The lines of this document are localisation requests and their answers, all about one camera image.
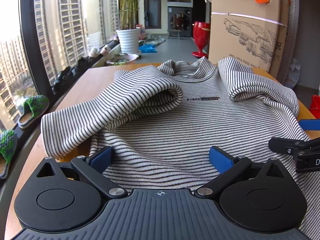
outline striped shirt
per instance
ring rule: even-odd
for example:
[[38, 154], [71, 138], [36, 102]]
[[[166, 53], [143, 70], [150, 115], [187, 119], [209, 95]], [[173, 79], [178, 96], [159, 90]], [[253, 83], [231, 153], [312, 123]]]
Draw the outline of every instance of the striped shirt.
[[217, 67], [202, 58], [118, 71], [95, 99], [45, 115], [41, 131], [55, 158], [90, 136], [91, 154], [112, 146], [113, 163], [103, 174], [128, 191], [197, 189], [219, 174], [209, 162], [212, 145], [254, 162], [278, 157], [308, 202], [300, 230], [320, 239], [319, 172], [296, 174], [291, 156], [268, 148], [272, 137], [309, 140], [298, 112], [291, 89], [233, 58]]

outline wooden table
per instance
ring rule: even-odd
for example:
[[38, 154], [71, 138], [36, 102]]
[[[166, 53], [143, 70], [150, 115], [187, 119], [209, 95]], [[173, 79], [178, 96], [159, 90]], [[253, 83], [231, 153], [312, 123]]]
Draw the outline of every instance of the wooden table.
[[[113, 82], [114, 72], [120, 69], [124, 70], [134, 70], [136, 68], [146, 66], [150, 64], [135, 64], [135, 65], [122, 65], [122, 66], [112, 66], [112, 67], [101, 67], [101, 68], [93, 68], [86, 71], [86, 73], [78, 80], [78, 82], [73, 86], [73, 88], [69, 91], [69, 93], [62, 100], [56, 111], [82, 103], [84, 101], [88, 101], [90, 99], [98, 96], [111, 82]], [[253, 68], [254, 73], [271, 78], [275, 80], [272, 76], [270, 76], [267, 72], [259, 68]], [[298, 120], [300, 119], [314, 119], [314, 116], [308, 111], [308, 109], [301, 103], [300, 104], [300, 112], [298, 115]], [[318, 131], [307, 131], [307, 134], [310, 138], [320, 137], [320, 132]], [[84, 155], [88, 152], [88, 146], [90, 141], [87, 140], [86, 143], [81, 144], [78, 149], [75, 149], [71, 152], [63, 161], [69, 161], [74, 156]], [[18, 218], [14, 212], [14, 200], [21, 190], [22, 186], [29, 178], [31, 173], [35, 170], [41, 160], [45, 157], [44, 146], [42, 143], [42, 138], [39, 136], [35, 145], [33, 146], [29, 157], [27, 158], [26, 163], [22, 169], [20, 177], [18, 179], [17, 185], [15, 187], [12, 200], [9, 207], [5, 235], [4, 240], [9, 240], [13, 238], [22, 228], [18, 221]]]

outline green slipper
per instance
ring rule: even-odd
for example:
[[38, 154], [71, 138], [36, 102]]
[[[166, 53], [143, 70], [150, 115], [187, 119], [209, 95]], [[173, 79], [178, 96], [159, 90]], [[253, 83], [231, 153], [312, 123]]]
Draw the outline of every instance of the green slipper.
[[0, 179], [8, 175], [9, 164], [16, 150], [18, 137], [12, 130], [4, 131], [0, 135]]
[[23, 102], [23, 114], [18, 119], [18, 126], [27, 128], [47, 111], [49, 104], [49, 99], [43, 95], [28, 98]]

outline cardboard box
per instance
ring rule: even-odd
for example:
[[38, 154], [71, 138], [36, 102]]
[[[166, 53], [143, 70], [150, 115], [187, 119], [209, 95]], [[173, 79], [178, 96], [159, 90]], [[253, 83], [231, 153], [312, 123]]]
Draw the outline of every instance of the cardboard box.
[[273, 60], [271, 63], [271, 67], [269, 70], [269, 73], [271, 76], [274, 78], [277, 78], [279, 68], [280, 68], [280, 63], [282, 59], [282, 54], [283, 54], [283, 49], [284, 49], [284, 44], [285, 44], [285, 39], [287, 37], [287, 25], [289, 21], [289, 0], [281, 0], [280, 2], [280, 20], [279, 22], [284, 24], [279, 25], [279, 30], [278, 30], [278, 37], [276, 41], [276, 48], [273, 54]]
[[278, 24], [263, 19], [278, 22], [279, 16], [280, 0], [270, 0], [268, 4], [212, 0], [209, 60], [217, 64], [222, 58], [234, 57], [244, 65], [269, 71]]

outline red goblet-shaped vase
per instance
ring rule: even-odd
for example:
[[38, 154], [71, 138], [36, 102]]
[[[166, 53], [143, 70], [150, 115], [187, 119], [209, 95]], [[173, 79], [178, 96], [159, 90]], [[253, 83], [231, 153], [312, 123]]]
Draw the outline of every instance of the red goblet-shaped vase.
[[199, 51], [192, 53], [195, 57], [208, 57], [208, 54], [202, 50], [208, 45], [210, 39], [210, 23], [195, 22], [193, 24], [193, 39], [199, 48]]

